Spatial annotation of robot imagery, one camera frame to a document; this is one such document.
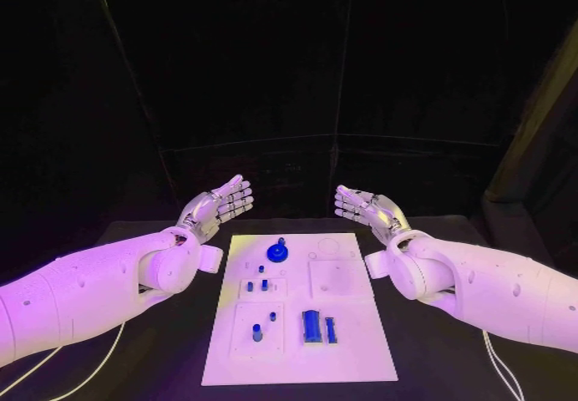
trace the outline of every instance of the blue object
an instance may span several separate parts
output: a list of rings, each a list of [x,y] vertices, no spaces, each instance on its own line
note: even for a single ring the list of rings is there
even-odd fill
[[[318,328],[318,312],[303,312],[303,341],[306,343],[321,343],[321,329]]]
[[[262,331],[259,324],[252,325],[252,340],[254,340],[256,343],[262,340]]]
[[[266,258],[273,263],[279,263],[286,259],[289,251],[285,247],[285,239],[279,238],[278,242],[266,249]]]
[[[332,318],[325,317],[325,325],[327,325],[327,340],[329,344],[337,343],[337,338],[334,337],[334,323]]]

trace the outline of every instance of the black backdrop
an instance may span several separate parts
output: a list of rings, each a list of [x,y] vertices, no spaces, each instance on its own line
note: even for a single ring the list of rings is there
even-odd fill
[[[237,172],[250,218],[342,183],[469,215],[574,18],[554,1],[7,2],[0,278]]]

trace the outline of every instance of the robotic hand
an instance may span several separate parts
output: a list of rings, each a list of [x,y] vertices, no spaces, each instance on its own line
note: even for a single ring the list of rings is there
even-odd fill
[[[386,249],[364,257],[402,295],[510,340],[578,353],[578,280],[528,257],[412,230],[381,195],[337,187],[334,213],[370,226]]]
[[[216,272],[223,251],[201,244],[252,208],[249,194],[236,175],[194,197],[174,227],[58,257],[0,287],[0,366],[97,336],[181,292],[197,269]]]

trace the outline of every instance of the table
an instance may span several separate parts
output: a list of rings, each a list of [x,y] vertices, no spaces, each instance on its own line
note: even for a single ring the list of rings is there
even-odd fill
[[[412,228],[451,241],[485,245],[462,216],[409,218]],[[99,244],[159,231],[169,221],[118,221]],[[201,387],[201,372],[233,234],[354,232],[361,254],[381,245],[365,227],[344,219],[234,220],[208,244],[223,251],[218,273],[198,272],[182,293],[126,322],[102,370],[67,400],[512,400],[491,366],[481,331],[433,307],[407,301],[387,278],[371,281],[384,336],[399,381]],[[43,400],[83,381],[110,347],[116,328],[61,349],[4,399]],[[578,354],[491,336],[494,349],[514,372],[527,401],[578,399]],[[37,353],[0,371],[4,387],[37,363]]]

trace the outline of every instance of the white robotic arm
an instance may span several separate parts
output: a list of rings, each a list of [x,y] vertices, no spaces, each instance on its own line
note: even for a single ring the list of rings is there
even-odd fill
[[[161,232],[57,258],[0,287],[0,366],[92,338],[181,292],[223,251],[201,245],[218,224],[252,208],[240,175],[185,205]]]
[[[497,336],[578,353],[578,280],[528,257],[412,230],[381,195],[340,185],[334,205],[386,245],[364,258],[371,278],[389,275],[407,299]]]

